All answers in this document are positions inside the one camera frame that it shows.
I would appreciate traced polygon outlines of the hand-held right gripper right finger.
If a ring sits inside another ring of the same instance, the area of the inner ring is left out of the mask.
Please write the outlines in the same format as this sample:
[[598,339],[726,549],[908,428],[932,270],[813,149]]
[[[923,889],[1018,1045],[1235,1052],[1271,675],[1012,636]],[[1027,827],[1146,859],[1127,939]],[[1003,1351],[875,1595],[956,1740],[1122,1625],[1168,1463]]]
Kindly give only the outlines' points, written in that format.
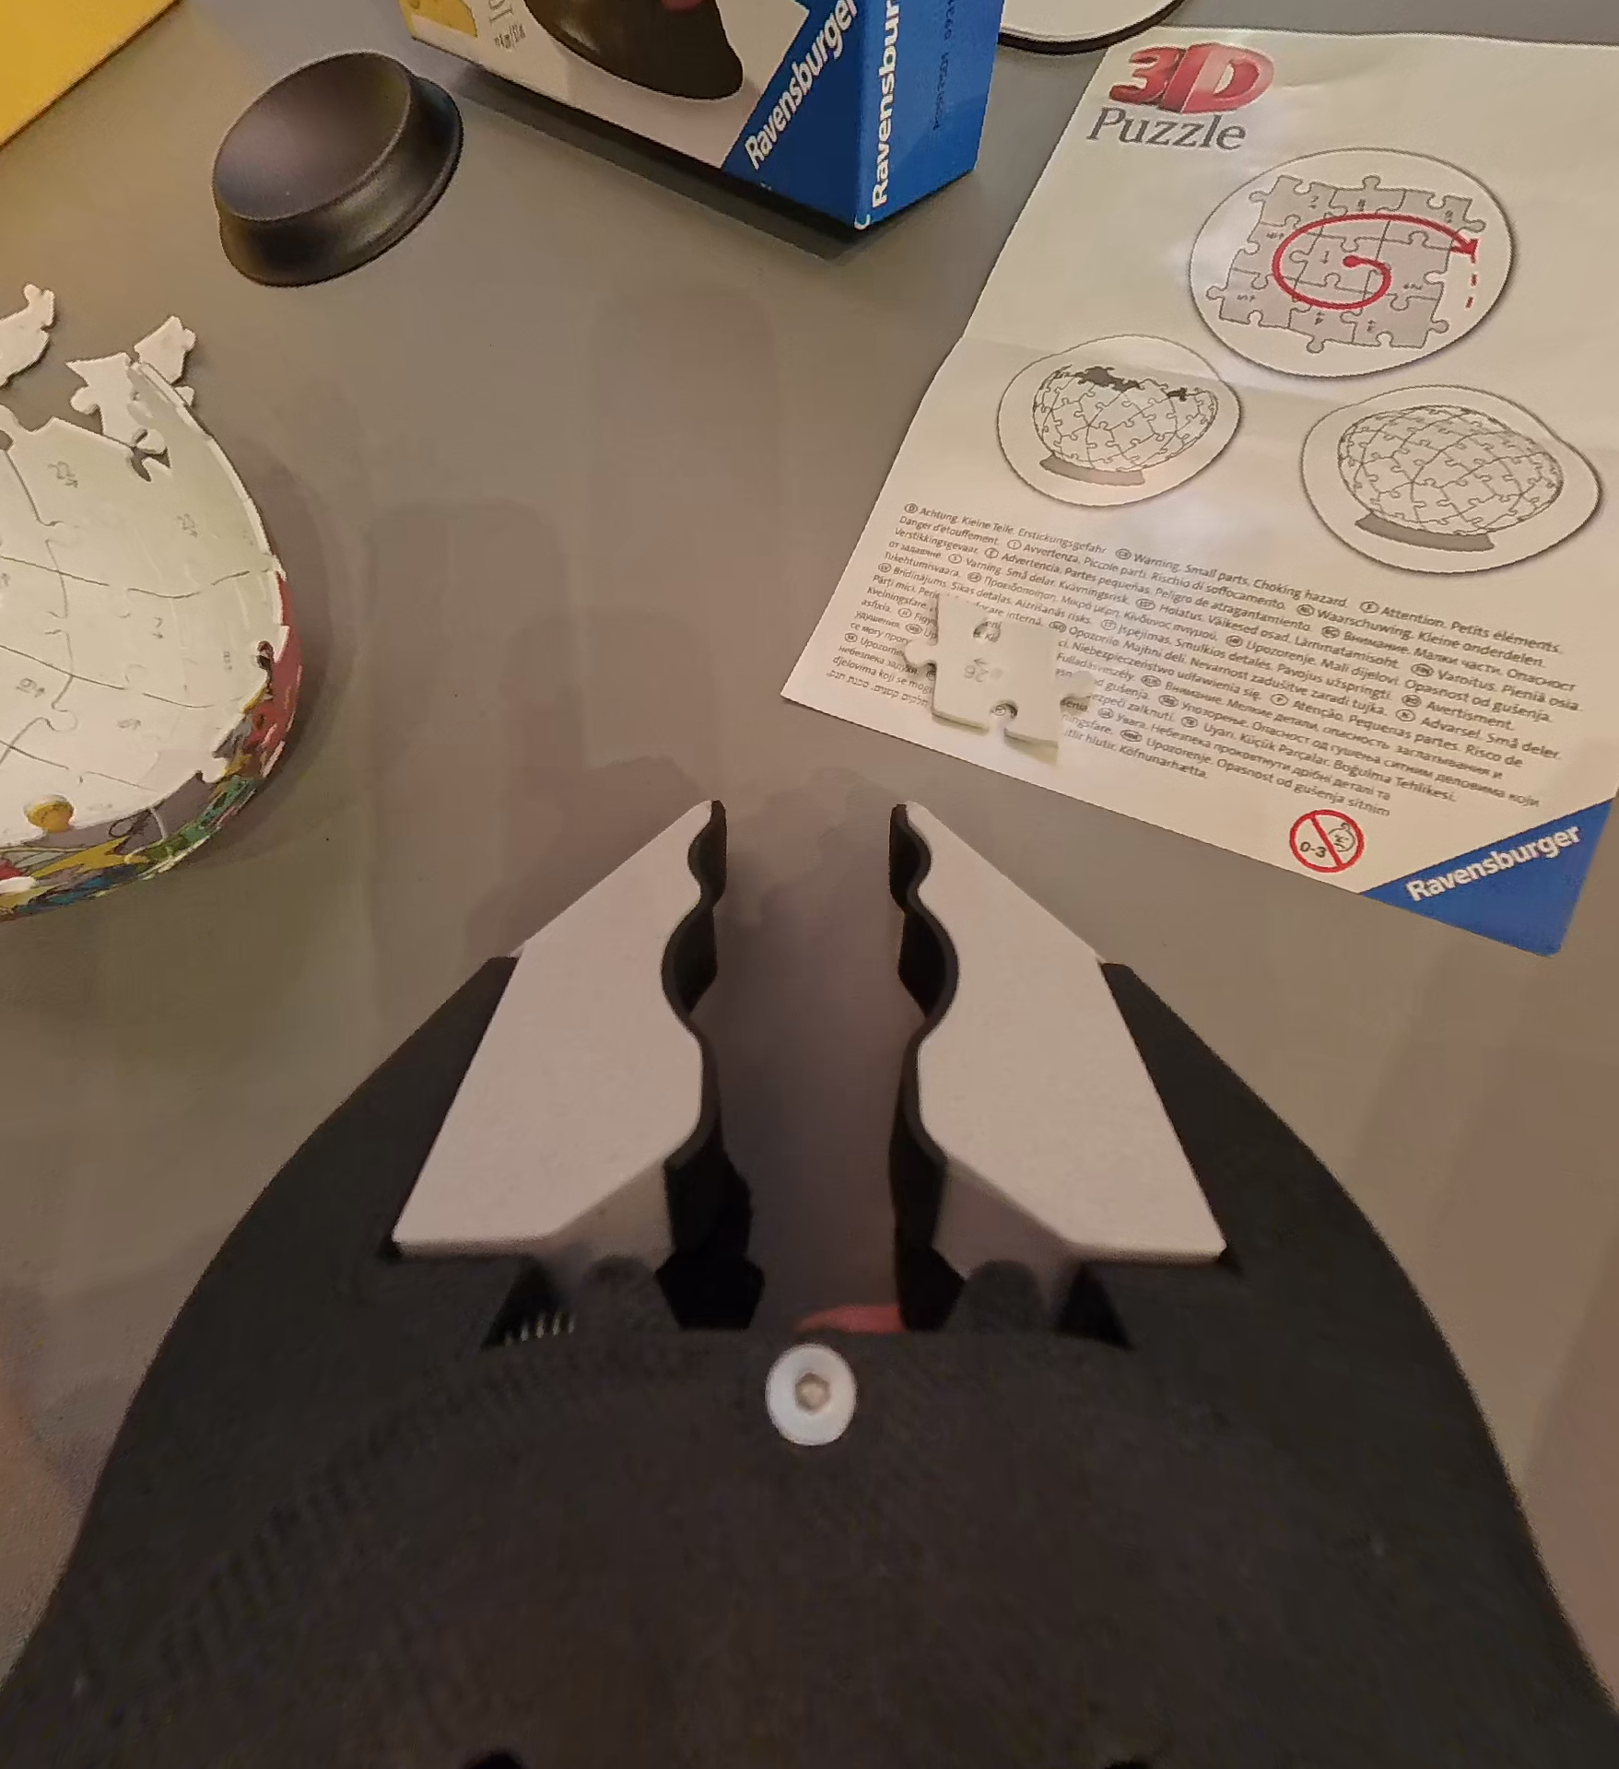
[[1070,1316],[1101,1266],[1226,1257],[1096,952],[925,807],[890,814],[899,980],[921,1013],[890,1130],[899,1314],[942,1327],[988,1266]]

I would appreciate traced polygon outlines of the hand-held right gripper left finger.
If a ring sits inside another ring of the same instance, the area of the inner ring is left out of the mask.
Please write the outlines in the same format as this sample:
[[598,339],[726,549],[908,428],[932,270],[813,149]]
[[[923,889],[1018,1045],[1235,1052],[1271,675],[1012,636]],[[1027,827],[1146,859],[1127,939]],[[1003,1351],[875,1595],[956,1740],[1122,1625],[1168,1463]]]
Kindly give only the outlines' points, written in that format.
[[715,978],[726,837],[720,803],[693,807],[516,950],[401,1208],[399,1255],[523,1257],[559,1290],[629,1258],[680,1325],[748,1325],[750,1197],[689,1021]]

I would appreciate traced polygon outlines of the half-built puzzle ball shell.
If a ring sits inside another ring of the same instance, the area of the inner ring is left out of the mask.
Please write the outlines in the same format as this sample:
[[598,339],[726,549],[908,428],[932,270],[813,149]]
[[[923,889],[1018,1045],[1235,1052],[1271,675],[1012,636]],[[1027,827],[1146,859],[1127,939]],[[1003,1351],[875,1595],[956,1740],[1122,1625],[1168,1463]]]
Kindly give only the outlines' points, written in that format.
[[133,445],[0,404],[0,922],[181,865],[265,785],[298,697],[256,506],[170,381],[113,365]]

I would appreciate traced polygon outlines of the blue puzzle box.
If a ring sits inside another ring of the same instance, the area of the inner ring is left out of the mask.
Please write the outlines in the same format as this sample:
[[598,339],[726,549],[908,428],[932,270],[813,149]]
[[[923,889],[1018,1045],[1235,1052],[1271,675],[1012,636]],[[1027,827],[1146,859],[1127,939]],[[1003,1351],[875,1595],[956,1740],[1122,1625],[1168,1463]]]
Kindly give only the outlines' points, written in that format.
[[999,2],[401,2],[522,92],[864,231],[973,168]]

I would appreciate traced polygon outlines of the white instruction leaflet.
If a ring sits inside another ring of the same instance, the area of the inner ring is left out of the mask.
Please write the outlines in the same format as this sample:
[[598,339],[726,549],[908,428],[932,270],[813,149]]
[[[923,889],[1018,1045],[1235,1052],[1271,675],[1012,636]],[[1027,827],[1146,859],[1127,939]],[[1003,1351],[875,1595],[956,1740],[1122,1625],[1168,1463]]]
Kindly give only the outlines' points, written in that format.
[[[940,591],[1096,682],[932,716]],[[1531,954],[1619,788],[1619,49],[1100,62],[784,697]]]

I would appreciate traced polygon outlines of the black round display stand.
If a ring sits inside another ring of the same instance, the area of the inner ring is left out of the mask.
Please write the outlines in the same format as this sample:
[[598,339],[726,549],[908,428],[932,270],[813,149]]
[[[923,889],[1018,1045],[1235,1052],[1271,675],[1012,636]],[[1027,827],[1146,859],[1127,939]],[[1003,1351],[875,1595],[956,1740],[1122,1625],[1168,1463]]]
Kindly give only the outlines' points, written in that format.
[[267,88],[215,153],[220,249],[259,285],[341,277],[430,210],[462,136],[451,95],[391,56],[302,66]]

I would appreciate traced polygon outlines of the white round coaster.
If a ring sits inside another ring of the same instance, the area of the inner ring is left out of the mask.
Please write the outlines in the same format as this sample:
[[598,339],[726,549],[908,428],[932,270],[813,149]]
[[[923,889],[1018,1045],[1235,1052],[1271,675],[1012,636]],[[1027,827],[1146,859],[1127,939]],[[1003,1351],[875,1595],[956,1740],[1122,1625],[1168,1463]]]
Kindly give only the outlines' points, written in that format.
[[1170,15],[1180,2],[1007,0],[997,43],[1035,56],[1083,56]]

